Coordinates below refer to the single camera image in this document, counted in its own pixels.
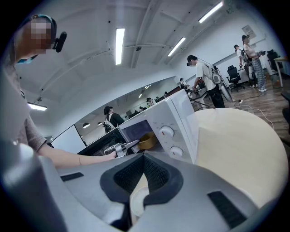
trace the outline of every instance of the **beige round table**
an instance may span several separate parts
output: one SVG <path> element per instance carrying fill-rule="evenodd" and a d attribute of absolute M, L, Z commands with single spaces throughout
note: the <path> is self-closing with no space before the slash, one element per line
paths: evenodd
<path fill-rule="evenodd" d="M 270 125 L 249 112 L 231 108 L 195 114 L 199 126 L 195 164 L 224 178 L 259 208 L 279 197 L 288 179 L 288 161 Z M 144 186 L 148 183 L 143 175 L 133 194 Z"/>

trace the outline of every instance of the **woman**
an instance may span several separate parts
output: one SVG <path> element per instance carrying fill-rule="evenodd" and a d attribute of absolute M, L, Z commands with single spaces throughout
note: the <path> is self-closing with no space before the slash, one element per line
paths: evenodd
<path fill-rule="evenodd" d="M 244 50 L 249 58 L 252 59 L 253 72 L 256 72 L 256 77 L 258 79 L 258 86 L 260 92 L 265 92 L 266 90 L 266 78 L 264 70 L 262 68 L 261 62 L 259 60 L 260 55 L 255 53 L 255 50 L 250 46 L 249 38 L 246 35 L 242 36 L 242 41 L 244 44 Z"/>

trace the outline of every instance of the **fluorescent light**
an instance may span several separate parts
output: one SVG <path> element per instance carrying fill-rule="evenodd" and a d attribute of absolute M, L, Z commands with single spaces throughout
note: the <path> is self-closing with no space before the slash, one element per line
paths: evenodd
<path fill-rule="evenodd" d="M 88 126 L 90 126 L 90 124 L 87 122 L 82 125 L 83 128 L 87 128 Z"/>
<path fill-rule="evenodd" d="M 214 8 L 212 8 L 209 12 L 207 12 L 205 14 L 205 16 L 203 16 L 199 22 L 202 23 L 204 20 L 206 20 L 209 16 L 211 16 L 214 12 L 216 12 L 218 9 L 220 9 L 222 7 L 223 3 L 220 2 L 219 4 L 217 4 Z"/>
<path fill-rule="evenodd" d="M 177 45 L 175 45 L 175 47 L 168 54 L 168 56 L 171 56 L 173 54 L 173 52 L 175 52 L 175 50 L 183 43 L 184 40 L 185 40 L 185 37 L 182 37 L 181 40 L 177 43 Z"/>
<path fill-rule="evenodd" d="M 124 39 L 125 28 L 116 29 L 116 65 L 122 61 L 122 49 Z"/>
<path fill-rule="evenodd" d="M 40 105 L 36 105 L 30 102 L 28 102 L 28 105 L 30 106 L 31 109 L 34 109 L 34 110 L 45 111 L 47 109 L 46 106 L 40 106 Z"/>

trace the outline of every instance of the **black chair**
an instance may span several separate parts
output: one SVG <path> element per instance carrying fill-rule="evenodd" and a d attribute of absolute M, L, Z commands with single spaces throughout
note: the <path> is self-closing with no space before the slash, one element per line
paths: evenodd
<path fill-rule="evenodd" d="M 272 70 L 275 70 L 276 72 L 278 71 L 277 70 L 277 66 L 276 66 L 276 63 L 275 63 L 275 58 L 278 58 L 280 56 L 278 56 L 277 52 L 274 52 L 274 50 L 272 49 L 271 51 L 268 51 L 267 52 L 267 57 L 268 57 L 268 62 L 270 64 L 270 67 Z M 278 66 L 279 68 L 282 68 L 282 63 L 281 62 L 278 62 Z"/>
<path fill-rule="evenodd" d="M 283 91 L 281 93 L 281 95 L 288 101 L 289 103 L 289 107 L 288 108 L 284 108 L 282 110 L 282 114 L 284 116 L 284 118 L 286 119 L 286 121 L 288 122 L 289 126 L 290 126 L 290 93 Z"/>
<path fill-rule="evenodd" d="M 236 67 L 234 67 L 232 65 L 229 66 L 227 68 L 227 73 L 230 76 L 230 79 L 227 77 L 227 80 L 228 80 L 228 82 L 235 84 L 234 88 L 237 89 L 239 86 L 245 88 L 244 86 L 241 86 L 241 84 L 239 83 L 241 77 L 240 77 L 240 74 L 237 72 L 237 68 Z"/>

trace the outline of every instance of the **white t-shirt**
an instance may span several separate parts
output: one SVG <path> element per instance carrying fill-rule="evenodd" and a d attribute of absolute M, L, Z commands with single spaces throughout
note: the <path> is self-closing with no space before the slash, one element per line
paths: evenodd
<path fill-rule="evenodd" d="M 249 44 L 248 45 L 244 44 L 244 50 L 248 51 L 247 54 L 249 53 L 250 55 L 255 55 L 255 50 Z"/>
<path fill-rule="evenodd" d="M 237 57 L 241 57 L 242 58 L 242 66 L 245 65 L 243 57 L 242 57 L 242 50 L 240 48 L 237 49 Z"/>
<path fill-rule="evenodd" d="M 181 85 L 184 85 L 184 86 L 185 86 L 185 89 L 188 89 L 188 88 L 189 88 L 188 86 L 186 86 L 187 83 L 186 83 L 185 81 L 181 81 L 180 84 L 181 84 Z"/>
<path fill-rule="evenodd" d="M 196 78 L 203 78 L 203 82 L 207 90 L 212 90 L 215 88 L 215 84 L 213 83 L 213 80 L 211 78 L 210 70 L 209 68 L 202 62 L 197 61 L 196 63 Z"/>

